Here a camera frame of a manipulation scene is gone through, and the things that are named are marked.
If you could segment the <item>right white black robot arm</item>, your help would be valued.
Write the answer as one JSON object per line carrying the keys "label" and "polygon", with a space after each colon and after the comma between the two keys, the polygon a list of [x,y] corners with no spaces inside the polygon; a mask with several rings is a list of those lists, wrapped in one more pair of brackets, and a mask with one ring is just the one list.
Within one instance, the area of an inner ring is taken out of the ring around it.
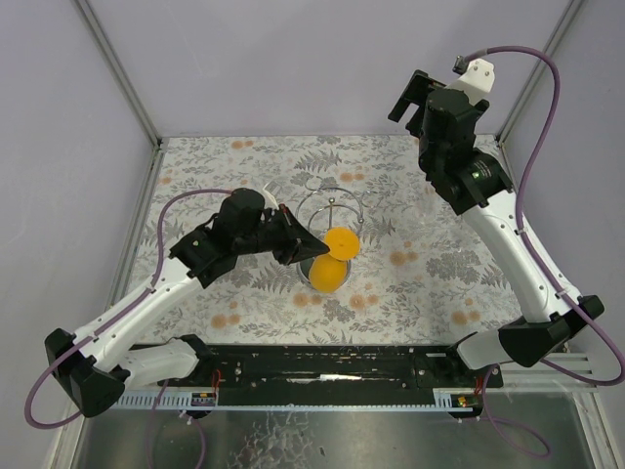
{"label": "right white black robot arm", "polygon": [[521,317],[470,335],[456,345],[469,369],[498,362],[531,367],[596,319],[604,304],[582,295],[557,268],[527,222],[516,214],[517,194],[499,161],[475,146],[475,128],[487,111],[491,71],[472,68],[450,85],[415,71],[391,110],[419,140],[418,164],[436,193],[475,231],[511,285]]}

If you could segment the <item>clear wine glass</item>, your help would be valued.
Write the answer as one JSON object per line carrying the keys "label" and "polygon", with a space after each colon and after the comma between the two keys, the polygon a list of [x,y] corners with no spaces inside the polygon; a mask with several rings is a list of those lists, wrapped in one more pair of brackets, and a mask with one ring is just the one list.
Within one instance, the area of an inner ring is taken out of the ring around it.
{"label": "clear wine glass", "polygon": [[433,226],[437,221],[438,196],[434,192],[423,192],[415,201],[414,209],[419,229]]}

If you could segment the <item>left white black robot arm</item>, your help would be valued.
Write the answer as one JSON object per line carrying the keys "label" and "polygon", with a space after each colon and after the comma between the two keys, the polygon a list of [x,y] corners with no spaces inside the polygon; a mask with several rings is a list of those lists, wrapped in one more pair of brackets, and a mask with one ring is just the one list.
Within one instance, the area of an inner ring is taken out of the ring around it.
{"label": "left white black robot arm", "polygon": [[283,204],[261,192],[222,190],[220,209],[171,248],[157,242],[152,276],[98,318],[73,332],[52,331],[44,346],[49,366],[84,417],[97,416],[131,385],[186,378],[200,362],[191,339],[135,349],[145,331],[184,299],[232,271],[239,257],[269,252],[289,266],[329,252]]}

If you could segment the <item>orange plastic wine glass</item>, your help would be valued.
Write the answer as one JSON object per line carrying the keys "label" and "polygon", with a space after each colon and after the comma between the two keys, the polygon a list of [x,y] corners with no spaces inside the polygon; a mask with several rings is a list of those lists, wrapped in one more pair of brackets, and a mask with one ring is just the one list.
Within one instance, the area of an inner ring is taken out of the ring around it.
{"label": "orange plastic wine glass", "polygon": [[348,264],[359,253],[360,243],[355,232],[344,227],[330,229],[323,242],[329,246],[330,252],[314,259],[309,282],[318,292],[332,293],[345,282]]}

